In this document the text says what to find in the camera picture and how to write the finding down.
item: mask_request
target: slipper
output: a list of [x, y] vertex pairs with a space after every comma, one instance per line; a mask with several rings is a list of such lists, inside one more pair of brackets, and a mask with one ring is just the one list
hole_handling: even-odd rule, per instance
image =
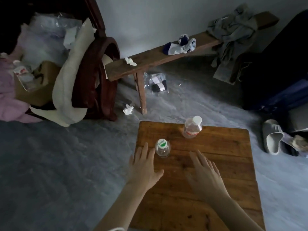
[[270, 119], [263, 123], [264, 147], [269, 154], [279, 154], [283, 135], [283, 131], [276, 120]]

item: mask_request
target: marble-patterned floor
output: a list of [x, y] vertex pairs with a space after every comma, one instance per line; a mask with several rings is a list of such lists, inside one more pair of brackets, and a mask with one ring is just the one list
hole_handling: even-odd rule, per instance
[[203, 125], [249, 130], [267, 231], [308, 230], [308, 159], [263, 151], [262, 118], [241, 109], [239, 86], [213, 79], [204, 58], [156, 70], [167, 75], [169, 93], [148, 95], [145, 116], [122, 112], [139, 104], [128, 78], [118, 86], [116, 122], [0, 122], [0, 230], [91, 230], [125, 183], [138, 123], [184, 123], [193, 115]]

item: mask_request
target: crumpled tissue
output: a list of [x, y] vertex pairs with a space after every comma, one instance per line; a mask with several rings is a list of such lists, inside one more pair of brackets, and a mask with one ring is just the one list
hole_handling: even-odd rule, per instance
[[126, 105], [126, 108], [123, 109], [123, 112], [125, 113], [125, 115], [129, 115], [129, 114], [132, 114], [132, 111], [133, 111], [134, 107], [133, 106], [130, 106], [130, 105]]
[[137, 64], [135, 62], [133, 62], [133, 59], [125, 57], [124, 60], [126, 61], [127, 64], [131, 65], [131, 66], [136, 66]]

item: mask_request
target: hand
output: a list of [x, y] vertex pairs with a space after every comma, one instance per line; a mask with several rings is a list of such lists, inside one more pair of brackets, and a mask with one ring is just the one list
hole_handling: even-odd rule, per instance
[[190, 158], [195, 166], [196, 177], [185, 172], [188, 183], [199, 198], [213, 205], [222, 198], [229, 197], [215, 163], [211, 163], [199, 150], [190, 152]]
[[145, 143], [143, 149], [138, 147], [134, 157], [129, 158], [129, 177], [127, 184], [133, 184], [137, 189], [148, 191], [163, 176], [164, 170], [154, 172], [155, 149], [152, 148], [148, 155], [148, 143]]

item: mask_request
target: forearm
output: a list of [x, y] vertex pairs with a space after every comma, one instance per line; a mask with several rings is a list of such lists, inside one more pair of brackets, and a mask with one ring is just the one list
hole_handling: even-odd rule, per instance
[[211, 205], [230, 231], [263, 231], [230, 197]]
[[127, 230], [145, 192], [144, 189], [126, 184], [94, 231], [107, 231], [117, 227]]

